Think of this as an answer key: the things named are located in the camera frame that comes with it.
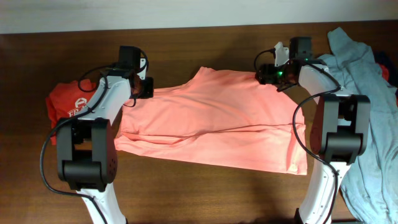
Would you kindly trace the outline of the salmon pink t-shirt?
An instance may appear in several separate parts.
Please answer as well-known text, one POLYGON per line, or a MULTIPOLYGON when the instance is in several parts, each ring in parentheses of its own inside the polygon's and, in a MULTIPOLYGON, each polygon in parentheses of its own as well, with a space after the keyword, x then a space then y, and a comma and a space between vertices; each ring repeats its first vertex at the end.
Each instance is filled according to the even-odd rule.
POLYGON ((305 123, 296 103, 252 72, 202 67, 123 108, 114 143, 139 156, 305 175, 305 123))

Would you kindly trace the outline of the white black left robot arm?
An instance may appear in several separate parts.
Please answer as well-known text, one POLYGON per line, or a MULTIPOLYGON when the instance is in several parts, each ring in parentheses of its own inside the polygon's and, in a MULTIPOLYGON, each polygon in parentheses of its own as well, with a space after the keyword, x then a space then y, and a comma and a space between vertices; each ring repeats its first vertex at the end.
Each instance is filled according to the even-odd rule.
POLYGON ((52 131, 57 139, 58 177, 70 188, 66 195, 83 199, 93 223, 127 223, 113 185, 118 157, 111 126, 127 100, 153 96, 148 68, 143 50, 120 46, 118 61, 100 68, 92 98, 52 131))

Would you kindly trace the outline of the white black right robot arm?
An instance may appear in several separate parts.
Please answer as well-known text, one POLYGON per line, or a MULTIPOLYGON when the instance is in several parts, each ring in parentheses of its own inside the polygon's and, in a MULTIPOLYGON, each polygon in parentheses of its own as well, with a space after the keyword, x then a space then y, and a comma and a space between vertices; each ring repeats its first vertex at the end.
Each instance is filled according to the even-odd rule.
POLYGON ((278 42, 268 52, 274 63, 254 62, 261 85, 283 92, 301 86, 309 97, 297 106, 317 104, 305 152, 314 159, 306 196, 296 209, 295 223, 331 223, 331 214, 341 183, 351 165, 367 146, 371 102, 356 95, 334 78, 322 59, 314 58, 310 37, 293 37, 289 46, 278 42))

